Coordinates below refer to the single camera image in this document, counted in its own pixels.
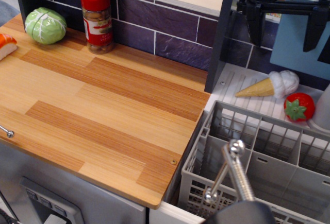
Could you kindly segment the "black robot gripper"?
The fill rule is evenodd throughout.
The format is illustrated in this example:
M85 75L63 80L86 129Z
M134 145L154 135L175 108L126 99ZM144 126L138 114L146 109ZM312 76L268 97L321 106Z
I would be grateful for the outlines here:
M316 48L329 15L329 0L238 0L237 10L246 14L251 42L261 46L265 13L308 15L303 52Z

